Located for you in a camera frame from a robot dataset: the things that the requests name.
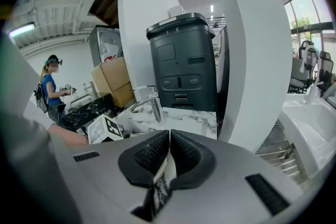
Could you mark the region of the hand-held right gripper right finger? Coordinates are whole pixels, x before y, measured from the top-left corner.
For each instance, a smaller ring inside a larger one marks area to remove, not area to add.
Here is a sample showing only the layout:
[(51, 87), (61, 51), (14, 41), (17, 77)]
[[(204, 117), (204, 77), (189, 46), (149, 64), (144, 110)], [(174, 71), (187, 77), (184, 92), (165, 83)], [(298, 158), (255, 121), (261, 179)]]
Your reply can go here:
[(262, 223), (303, 194), (280, 169), (254, 153), (225, 142), (171, 131), (177, 169), (171, 197), (157, 223)]

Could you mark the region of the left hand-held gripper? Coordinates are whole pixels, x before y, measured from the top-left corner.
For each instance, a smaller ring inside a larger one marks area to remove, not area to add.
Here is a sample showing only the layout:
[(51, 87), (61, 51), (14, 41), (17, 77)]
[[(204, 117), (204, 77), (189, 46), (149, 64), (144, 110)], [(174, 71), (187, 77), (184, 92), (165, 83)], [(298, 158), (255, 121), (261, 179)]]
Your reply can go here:
[(121, 131), (112, 118), (102, 114), (88, 128), (89, 144), (118, 141), (123, 139)]

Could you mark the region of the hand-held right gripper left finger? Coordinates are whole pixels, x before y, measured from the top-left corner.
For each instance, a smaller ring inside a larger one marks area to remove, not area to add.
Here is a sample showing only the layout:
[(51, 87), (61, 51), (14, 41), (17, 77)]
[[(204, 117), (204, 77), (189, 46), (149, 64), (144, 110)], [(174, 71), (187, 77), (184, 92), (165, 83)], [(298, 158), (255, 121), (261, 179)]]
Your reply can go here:
[(169, 149), (169, 132), (68, 148), (52, 136), (75, 223), (159, 223), (154, 177)]

